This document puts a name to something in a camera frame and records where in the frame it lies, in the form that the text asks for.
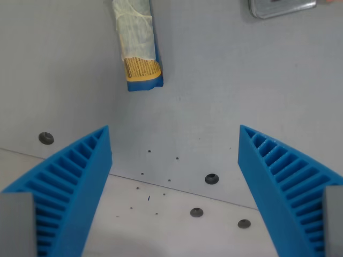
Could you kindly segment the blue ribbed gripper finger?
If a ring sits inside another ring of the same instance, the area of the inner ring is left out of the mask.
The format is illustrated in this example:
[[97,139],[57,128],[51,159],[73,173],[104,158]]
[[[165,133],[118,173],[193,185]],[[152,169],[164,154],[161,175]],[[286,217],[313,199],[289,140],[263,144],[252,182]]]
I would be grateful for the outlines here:
[[109,127],[104,126],[4,189],[33,195],[38,256],[82,255],[111,166]]
[[323,194],[342,176],[308,155],[241,125],[238,165],[278,256],[324,256]]

